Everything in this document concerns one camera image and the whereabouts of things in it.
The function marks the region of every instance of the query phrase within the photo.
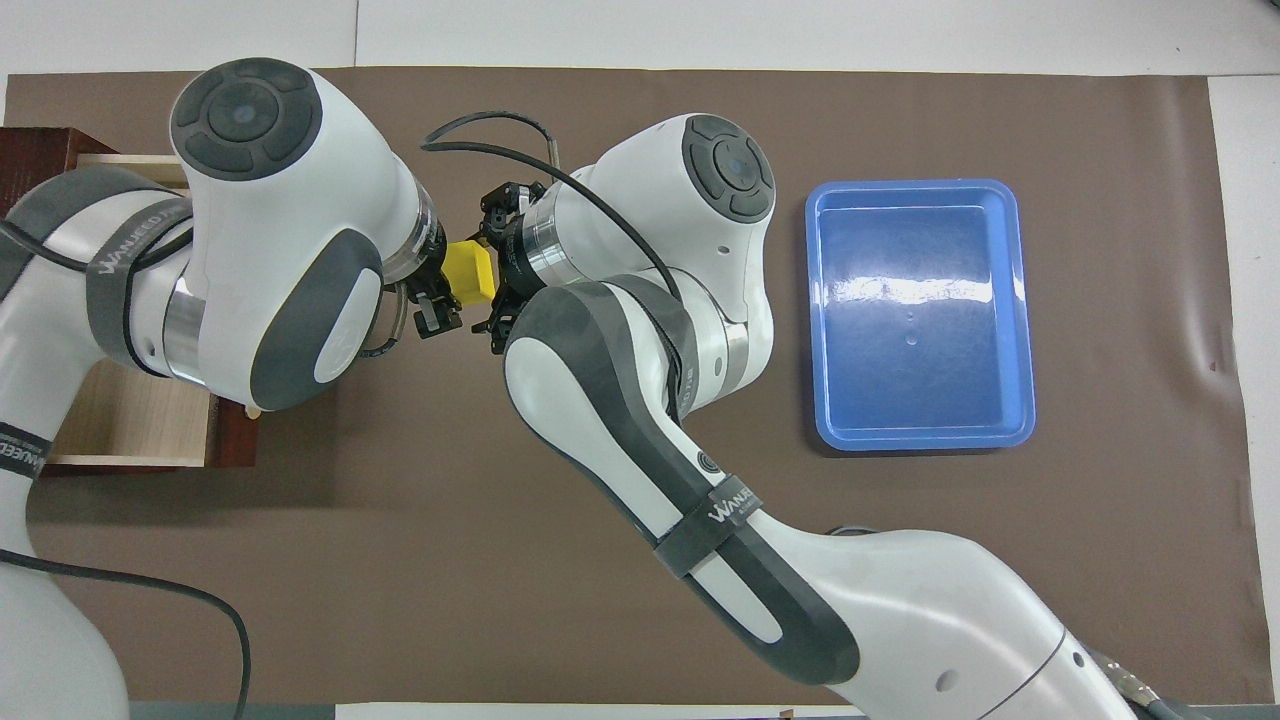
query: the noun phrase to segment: yellow object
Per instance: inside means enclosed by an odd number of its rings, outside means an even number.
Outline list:
[[[444,277],[462,305],[492,302],[498,290],[493,282],[489,251],[474,240],[451,242],[444,254]]]

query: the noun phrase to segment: black cable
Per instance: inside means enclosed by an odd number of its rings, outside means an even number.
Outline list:
[[[561,181],[562,183],[564,183],[568,187],[573,188],[579,195],[581,195],[588,201],[590,201],[591,205],[595,205],[602,213],[604,213],[605,217],[608,217],[611,220],[613,220],[613,224],[618,225],[618,228],[623,233],[626,233],[627,237],[631,238],[631,242],[636,243],[636,247],[640,249],[640,252],[643,252],[644,256],[648,258],[650,263],[653,263],[653,266],[658,270],[658,274],[662,275],[662,281],[664,283],[667,283],[667,291],[671,292],[671,296],[675,297],[676,300],[680,300],[681,302],[684,302],[684,299],[681,299],[681,296],[680,296],[680,288],[676,287],[676,278],[673,278],[671,275],[671,269],[668,269],[667,264],[662,261],[662,258],[659,258],[658,254],[654,252],[653,247],[650,247],[649,243],[645,242],[644,237],[641,237],[640,233],[634,227],[631,227],[631,223],[628,223],[626,220],[626,218],[623,218],[622,215],[620,215],[617,210],[614,210],[612,206],[609,206],[608,202],[605,202],[598,195],[595,195],[594,192],[591,192],[591,188],[589,188],[585,184],[580,183],[579,181],[576,181],[572,176],[570,176],[564,170],[561,170],[559,168],[553,168],[553,167],[548,165],[547,163],[543,163],[538,158],[530,158],[529,155],[525,155],[524,152],[520,152],[518,150],[512,150],[509,147],[502,147],[499,145],[486,145],[486,143],[483,143],[483,142],[429,142],[429,141],[424,141],[422,142],[422,150],[426,150],[428,152],[448,152],[448,151],[452,151],[452,150],[465,150],[465,151],[471,151],[471,152],[484,152],[486,155],[498,155],[500,158],[507,158],[508,160],[515,160],[517,163],[524,163],[524,164],[530,165],[532,168],[536,168],[536,169],[539,169],[539,170],[541,170],[541,172],[552,176],[553,178]]]
[[[68,258],[61,252],[58,252],[56,250],[46,247],[38,240],[31,237],[31,234],[27,233],[27,231],[10,223],[9,220],[0,219],[0,234],[4,234],[4,237],[13,241],[18,247],[22,247],[27,252],[31,252],[32,255],[36,255],[38,258],[44,258],[45,260],[49,260],[55,265],[67,268],[68,270],[73,270],[77,273],[84,273],[88,270],[88,264],[81,263],[74,258]],[[160,264],[161,261],[175,255],[183,247],[191,245],[193,238],[195,233],[192,233],[191,228],[188,228],[177,238],[166,242],[165,245],[161,245],[160,247],[156,247],[155,250],[140,258],[138,261],[134,264],[134,269],[145,270],[147,268]]]
[[[440,126],[440,127],[435,128],[434,131],[431,131],[426,136],[426,138],[422,140],[422,142],[424,143],[426,143],[426,142],[435,142],[435,141],[440,140],[442,137],[449,135],[451,132],[458,129],[460,127],[462,127],[465,124],[474,123],[476,120],[488,120],[488,119],[492,119],[492,118],[506,118],[508,120],[521,122],[521,123],[525,123],[526,126],[536,129],[538,132],[540,132],[543,135],[543,137],[547,138],[547,159],[548,159],[548,161],[553,167],[559,168],[559,146],[556,145],[556,138],[552,137],[550,131],[547,129],[547,127],[543,126],[543,123],[539,123],[538,120],[530,118],[529,115],[522,115],[520,113],[512,113],[511,110],[481,110],[479,113],[471,113],[470,115],[462,115],[461,118],[456,118],[453,120],[449,120],[449,122],[444,123],[443,126]]]
[[[67,562],[42,560],[40,557],[32,557],[29,555],[22,555],[19,552],[13,552],[3,548],[0,548],[0,562],[17,565],[18,568],[26,568],[28,570],[36,570],[40,573],[67,575],[69,578],[83,578],[87,580],[105,580],[109,583],[124,583],[128,585],[140,585],[143,588],[161,589],[212,605],[214,607],[220,610],[224,615],[230,618],[232,624],[236,625],[236,634],[239,635],[241,691],[239,696],[236,700],[236,715],[233,717],[236,720],[241,720],[244,716],[244,706],[246,703],[248,703],[248,679],[251,671],[248,630],[244,628],[244,620],[241,618],[239,612],[237,612],[236,609],[232,607],[230,603],[228,603],[225,600],[218,597],[216,594],[205,592],[200,588],[193,588],[191,585],[184,585],[182,583],[174,583],[173,580],[161,580],[160,578],[150,578],[147,575],[137,575],[133,573],[120,573],[118,570],[102,570],[99,568],[84,568],[82,565],[70,565]]]

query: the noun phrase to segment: blue container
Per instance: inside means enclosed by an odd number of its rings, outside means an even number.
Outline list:
[[[1025,441],[1036,398],[1012,191],[833,182],[805,210],[823,439],[847,451]]]

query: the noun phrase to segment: circular button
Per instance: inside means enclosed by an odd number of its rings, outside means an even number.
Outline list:
[[[248,142],[275,126],[280,106],[265,87],[233,82],[219,90],[209,105],[209,127],[230,142]]]
[[[746,142],[737,138],[718,142],[714,158],[716,169],[735,188],[751,190],[760,182],[760,163]]]

